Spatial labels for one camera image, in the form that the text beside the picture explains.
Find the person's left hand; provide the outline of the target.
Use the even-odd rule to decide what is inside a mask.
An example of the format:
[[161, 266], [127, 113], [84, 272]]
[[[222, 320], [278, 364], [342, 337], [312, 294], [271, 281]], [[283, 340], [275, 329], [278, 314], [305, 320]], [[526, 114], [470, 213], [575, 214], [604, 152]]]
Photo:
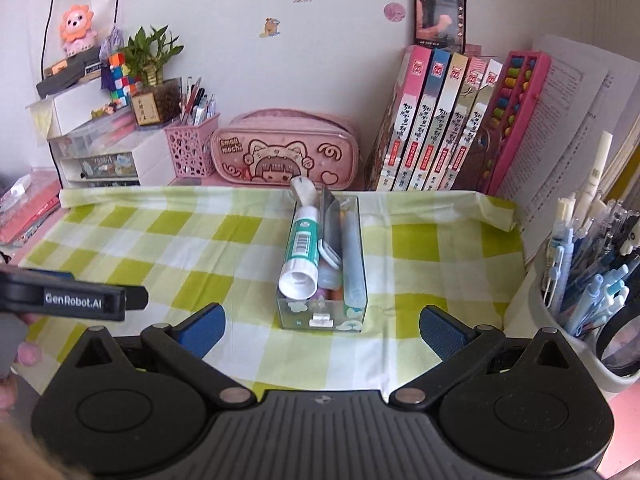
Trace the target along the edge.
[[17, 399], [17, 380], [12, 366], [34, 366], [40, 360], [39, 348], [26, 340], [28, 329], [39, 320], [33, 313], [1, 313], [1, 409], [7, 411]]

